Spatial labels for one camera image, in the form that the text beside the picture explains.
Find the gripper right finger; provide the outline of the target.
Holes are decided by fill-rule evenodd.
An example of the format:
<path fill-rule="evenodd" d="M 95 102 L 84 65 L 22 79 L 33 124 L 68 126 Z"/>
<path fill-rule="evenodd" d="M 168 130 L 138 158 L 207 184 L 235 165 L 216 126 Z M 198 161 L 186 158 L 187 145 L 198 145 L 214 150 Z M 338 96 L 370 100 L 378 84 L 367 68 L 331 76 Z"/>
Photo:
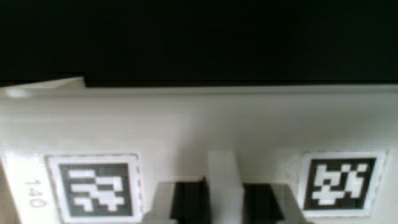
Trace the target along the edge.
<path fill-rule="evenodd" d="M 285 184 L 246 183 L 243 189 L 241 224 L 307 224 Z"/>

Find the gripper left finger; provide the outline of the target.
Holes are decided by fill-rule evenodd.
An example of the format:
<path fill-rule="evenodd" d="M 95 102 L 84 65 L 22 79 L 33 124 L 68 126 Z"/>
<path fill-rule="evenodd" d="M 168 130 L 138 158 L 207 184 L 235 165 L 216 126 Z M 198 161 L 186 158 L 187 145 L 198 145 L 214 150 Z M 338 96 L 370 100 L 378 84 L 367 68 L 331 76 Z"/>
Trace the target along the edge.
<path fill-rule="evenodd" d="M 209 187 L 203 178 L 157 183 L 143 224 L 211 224 Z"/>

